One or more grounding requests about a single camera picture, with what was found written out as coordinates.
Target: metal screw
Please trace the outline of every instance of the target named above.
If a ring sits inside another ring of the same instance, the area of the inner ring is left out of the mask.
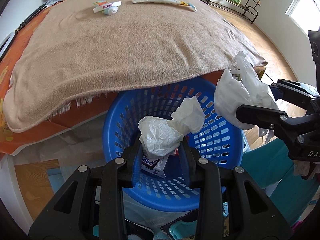
[[[282,121],[287,121],[287,117],[286,117],[285,115],[283,115],[283,114],[281,114],[280,119],[281,119]]]
[[[206,159],[206,158],[200,158],[198,161],[201,164],[207,164],[208,163],[208,159]]]
[[[124,163],[124,158],[121,158],[121,157],[120,157],[120,158],[116,158],[116,159],[115,159],[115,163],[116,163],[116,164],[122,164],[122,163]]]
[[[85,171],[87,171],[87,169],[88,169],[87,165],[81,165],[81,166],[78,168],[78,171],[80,171],[80,172],[85,172]]]
[[[241,166],[236,166],[235,171],[238,173],[242,173],[242,172],[244,172],[244,168],[242,168]]]
[[[298,142],[304,143],[304,138],[301,135],[298,136]]]

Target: teal fabric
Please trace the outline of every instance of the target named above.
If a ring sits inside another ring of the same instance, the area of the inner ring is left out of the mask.
[[[318,190],[316,178],[304,180],[294,176],[294,164],[288,157],[288,148],[280,139],[244,153],[241,166],[262,189],[280,181],[270,199],[293,226]]]

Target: laundry basket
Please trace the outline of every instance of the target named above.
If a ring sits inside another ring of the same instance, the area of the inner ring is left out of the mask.
[[[196,77],[176,84],[121,92],[104,123],[106,162],[121,156],[123,150],[134,143],[139,132],[138,122],[143,117],[152,115],[171,119],[171,113],[184,98],[196,96],[205,113],[205,121],[200,132],[187,135],[190,147],[198,149],[202,157],[218,166],[232,169],[239,165],[243,152],[242,132],[215,113],[214,91],[212,83]],[[173,175],[169,178],[161,179],[141,170],[136,186],[123,190],[137,202],[160,211],[184,212],[198,208],[200,189],[190,189],[184,184],[179,158],[174,157],[178,164],[173,165],[176,169],[173,168]]]

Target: rolled-up tube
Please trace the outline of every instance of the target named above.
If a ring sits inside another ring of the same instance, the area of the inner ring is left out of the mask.
[[[176,5],[184,5],[189,6],[191,10],[194,12],[197,11],[197,8],[191,3],[182,2],[178,0],[132,0],[132,3],[165,3],[165,4],[176,4]]]

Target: white plastic bag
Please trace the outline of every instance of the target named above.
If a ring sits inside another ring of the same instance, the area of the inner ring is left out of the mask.
[[[278,109],[269,86],[261,82],[251,64],[240,51],[235,61],[240,69],[242,82],[234,79],[230,69],[225,69],[214,93],[214,109],[234,126],[249,130],[254,125],[241,123],[236,118],[236,110],[241,105],[261,106]]]
[[[139,121],[141,131],[139,140],[143,152],[149,160],[157,160],[172,153],[183,136],[190,132],[199,132],[204,124],[204,112],[198,99],[184,98],[181,106],[171,114],[173,120],[146,116]]]

